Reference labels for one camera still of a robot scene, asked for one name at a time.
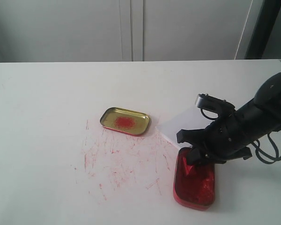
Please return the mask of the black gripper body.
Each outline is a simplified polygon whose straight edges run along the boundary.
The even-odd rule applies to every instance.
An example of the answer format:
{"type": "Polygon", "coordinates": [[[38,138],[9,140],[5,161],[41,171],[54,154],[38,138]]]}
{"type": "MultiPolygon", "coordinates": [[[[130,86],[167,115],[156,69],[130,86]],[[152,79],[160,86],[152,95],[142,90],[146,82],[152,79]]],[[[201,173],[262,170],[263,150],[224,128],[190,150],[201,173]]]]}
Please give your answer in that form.
{"type": "Polygon", "coordinates": [[[281,130],[281,121],[271,113],[258,108],[253,100],[226,117],[214,120],[200,132],[196,147],[197,163],[224,164],[229,160],[252,157],[249,144],[255,148],[257,158],[264,164],[281,160],[281,154],[272,138],[269,138],[274,155],[260,148],[259,139],[281,130]]]}

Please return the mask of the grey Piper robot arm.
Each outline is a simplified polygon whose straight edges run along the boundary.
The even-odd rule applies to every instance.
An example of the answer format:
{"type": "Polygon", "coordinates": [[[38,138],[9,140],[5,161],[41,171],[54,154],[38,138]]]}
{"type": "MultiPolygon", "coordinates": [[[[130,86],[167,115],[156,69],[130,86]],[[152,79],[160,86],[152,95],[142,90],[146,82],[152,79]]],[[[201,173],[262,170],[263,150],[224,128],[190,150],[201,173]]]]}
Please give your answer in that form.
{"type": "Polygon", "coordinates": [[[196,106],[201,113],[216,113],[205,129],[185,130],[177,133],[178,143],[189,143],[185,147],[186,163],[224,164],[228,160],[252,157],[249,144],[255,148],[256,157],[270,165],[281,161],[281,154],[272,138],[269,141],[275,155],[260,148],[259,138],[281,131],[281,72],[266,80],[253,99],[238,110],[225,100],[208,94],[199,94],[196,106]]]}

